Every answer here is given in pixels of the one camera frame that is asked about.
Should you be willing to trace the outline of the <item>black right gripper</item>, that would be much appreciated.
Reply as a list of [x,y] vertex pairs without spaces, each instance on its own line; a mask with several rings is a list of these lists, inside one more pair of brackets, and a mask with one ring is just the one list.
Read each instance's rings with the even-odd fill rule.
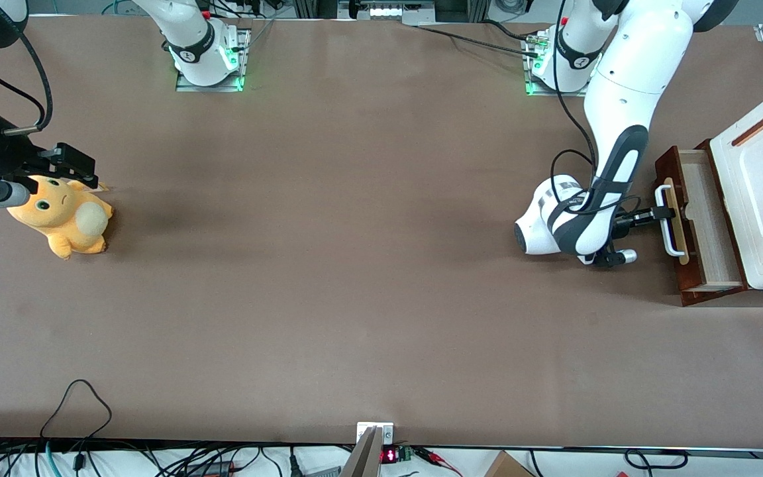
[[12,176],[24,176],[38,183],[39,187],[67,186],[73,190],[99,192],[100,181],[96,176],[96,161],[79,149],[64,142],[54,147],[54,166],[40,156],[44,148],[36,147],[25,135],[6,136],[5,129],[13,125],[0,117],[0,180],[9,180]]

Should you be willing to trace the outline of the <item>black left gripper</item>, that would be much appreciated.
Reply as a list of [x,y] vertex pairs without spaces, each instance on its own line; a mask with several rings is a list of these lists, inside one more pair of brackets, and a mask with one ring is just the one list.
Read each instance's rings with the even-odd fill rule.
[[611,229],[611,239],[626,238],[635,227],[644,227],[660,223],[675,217],[675,211],[666,206],[654,206],[642,211],[627,211],[622,207],[617,209]]

